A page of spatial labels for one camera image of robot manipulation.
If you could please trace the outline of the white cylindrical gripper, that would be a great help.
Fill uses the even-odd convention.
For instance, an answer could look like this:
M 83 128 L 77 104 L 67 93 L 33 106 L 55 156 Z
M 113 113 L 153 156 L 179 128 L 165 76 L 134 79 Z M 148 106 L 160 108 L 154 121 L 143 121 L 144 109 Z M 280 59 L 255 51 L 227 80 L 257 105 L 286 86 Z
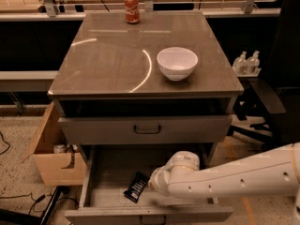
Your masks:
M 196 154 L 179 151 L 164 166 L 152 172 L 148 186 L 163 195 L 175 195 L 172 184 L 179 184 L 187 174 L 195 173 L 199 169 L 200 159 Z

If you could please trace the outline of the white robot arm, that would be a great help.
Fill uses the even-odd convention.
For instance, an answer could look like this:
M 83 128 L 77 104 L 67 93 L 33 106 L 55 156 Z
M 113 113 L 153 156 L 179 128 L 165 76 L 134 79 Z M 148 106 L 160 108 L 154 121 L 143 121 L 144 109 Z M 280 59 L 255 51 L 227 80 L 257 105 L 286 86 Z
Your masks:
M 155 191 L 180 199 L 232 196 L 299 196 L 300 143 L 202 170 L 199 157 L 175 153 L 148 181 Z

